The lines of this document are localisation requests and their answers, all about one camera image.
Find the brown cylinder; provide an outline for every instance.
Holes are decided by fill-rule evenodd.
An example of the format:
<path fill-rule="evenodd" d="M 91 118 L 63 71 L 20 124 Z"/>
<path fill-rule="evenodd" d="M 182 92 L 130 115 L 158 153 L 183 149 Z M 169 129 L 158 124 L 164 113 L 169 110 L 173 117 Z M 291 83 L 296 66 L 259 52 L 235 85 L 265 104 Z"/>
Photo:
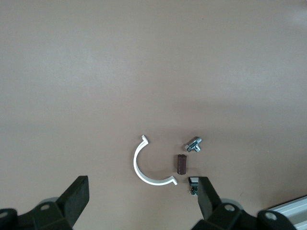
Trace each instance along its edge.
<path fill-rule="evenodd" d="M 179 175 L 186 174 L 186 167 L 187 167 L 187 156 L 184 154 L 179 154 L 177 160 L 177 173 Z"/>

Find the screw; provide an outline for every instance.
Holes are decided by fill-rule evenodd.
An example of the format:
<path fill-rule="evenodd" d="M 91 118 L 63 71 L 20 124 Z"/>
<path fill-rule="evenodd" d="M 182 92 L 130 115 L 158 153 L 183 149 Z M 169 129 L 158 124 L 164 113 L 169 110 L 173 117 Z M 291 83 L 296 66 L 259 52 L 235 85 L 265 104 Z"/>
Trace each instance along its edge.
<path fill-rule="evenodd" d="M 233 212 L 236 210 L 235 207 L 233 207 L 232 205 L 225 205 L 225 209 L 230 212 Z"/>
<path fill-rule="evenodd" d="M 50 205 L 43 205 L 42 207 L 40 207 L 41 211 L 47 210 L 50 208 Z"/>
<path fill-rule="evenodd" d="M 274 213 L 271 213 L 271 212 L 267 212 L 265 214 L 265 217 L 268 218 L 268 219 L 271 219 L 271 220 L 277 220 L 277 216 Z"/>
<path fill-rule="evenodd" d="M 8 212 L 2 212 L 0 213 L 0 218 L 6 217 L 8 215 Z"/>
<path fill-rule="evenodd" d="M 201 148 L 199 147 L 199 143 L 202 142 L 202 139 L 199 137 L 195 137 L 192 141 L 190 141 L 187 145 L 186 145 L 186 149 L 188 152 L 191 152 L 192 150 L 194 150 L 195 152 L 199 152 L 201 150 Z"/>

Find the semicircular clip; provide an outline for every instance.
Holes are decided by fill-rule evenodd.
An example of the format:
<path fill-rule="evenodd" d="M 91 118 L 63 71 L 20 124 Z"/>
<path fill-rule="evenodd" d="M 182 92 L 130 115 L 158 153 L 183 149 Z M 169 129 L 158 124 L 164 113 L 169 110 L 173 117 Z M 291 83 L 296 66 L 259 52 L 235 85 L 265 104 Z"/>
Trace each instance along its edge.
<path fill-rule="evenodd" d="M 138 164 L 136 162 L 136 158 L 139 154 L 139 152 L 146 146 L 148 145 L 148 140 L 146 138 L 145 135 L 142 136 L 142 139 L 143 139 L 143 142 L 141 144 L 139 144 L 139 146 L 136 148 L 135 150 L 135 153 L 134 153 L 134 158 L 133 158 L 133 167 L 134 167 L 134 170 L 136 172 L 136 174 L 139 176 L 139 178 L 148 183 L 148 184 L 151 184 L 151 185 L 165 185 L 165 184 L 170 184 L 170 183 L 174 183 L 175 185 L 177 185 L 177 181 L 176 179 L 173 177 L 173 176 L 170 176 L 164 180 L 154 180 L 154 179 L 151 179 L 147 176 L 145 176 L 139 169 L 138 167 Z"/>

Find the screw hole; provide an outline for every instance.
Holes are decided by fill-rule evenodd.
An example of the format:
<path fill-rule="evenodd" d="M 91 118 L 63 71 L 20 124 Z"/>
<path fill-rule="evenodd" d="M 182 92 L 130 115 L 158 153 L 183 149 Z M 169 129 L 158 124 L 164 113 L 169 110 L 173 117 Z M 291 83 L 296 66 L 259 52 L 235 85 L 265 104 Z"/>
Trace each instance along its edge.
<path fill-rule="evenodd" d="M 50 205 L 43 205 L 42 207 L 40 207 L 40 210 L 44 211 L 50 208 Z"/>

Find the small electronic component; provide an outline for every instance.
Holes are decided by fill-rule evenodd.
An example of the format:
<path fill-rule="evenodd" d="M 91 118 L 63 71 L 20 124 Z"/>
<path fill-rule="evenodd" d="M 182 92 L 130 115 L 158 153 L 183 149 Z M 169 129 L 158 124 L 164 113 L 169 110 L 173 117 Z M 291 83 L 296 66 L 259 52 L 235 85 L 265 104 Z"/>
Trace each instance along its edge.
<path fill-rule="evenodd" d="M 189 184 L 191 186 L 189 193 L 193 196 L 197 196 L 198 180 L 198 177 L 189 177 Z"/>

